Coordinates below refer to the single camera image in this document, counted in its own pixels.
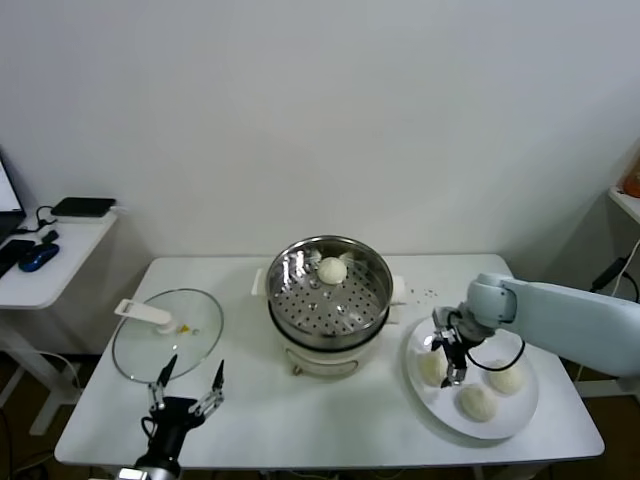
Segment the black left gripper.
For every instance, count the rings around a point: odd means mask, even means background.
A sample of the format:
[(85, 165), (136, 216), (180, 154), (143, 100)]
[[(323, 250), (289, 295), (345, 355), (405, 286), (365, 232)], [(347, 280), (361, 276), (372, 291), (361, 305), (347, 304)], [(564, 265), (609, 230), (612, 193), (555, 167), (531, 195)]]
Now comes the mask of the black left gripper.
[(201, 399), (166, 398), (164, 389), (171, 379), (178, 355), (161, 369), (156, 381), (148, 385), (149, 414), (140, 420), (147, 438), (147, 450), (137, 463), (176, 463), (187, 434), (205, 422), (224, 402), (224, 365), (216, 371), (211, 390)]

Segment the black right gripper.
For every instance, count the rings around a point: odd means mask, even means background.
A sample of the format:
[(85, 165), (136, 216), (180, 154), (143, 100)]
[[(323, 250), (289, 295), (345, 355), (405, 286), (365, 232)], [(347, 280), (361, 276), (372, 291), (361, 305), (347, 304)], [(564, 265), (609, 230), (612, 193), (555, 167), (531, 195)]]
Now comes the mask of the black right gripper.
[(438, 328), (434, 331), (431, 341), (431, 351), (435, 352), (439, 348), (444, 349), (444, 354), (448, 361), (446, 373), (440, 383), (440, 388), (448, 388), (461, 385), (466, 377), (466, 345), (459, 336), (456, 328), (452, 324)]

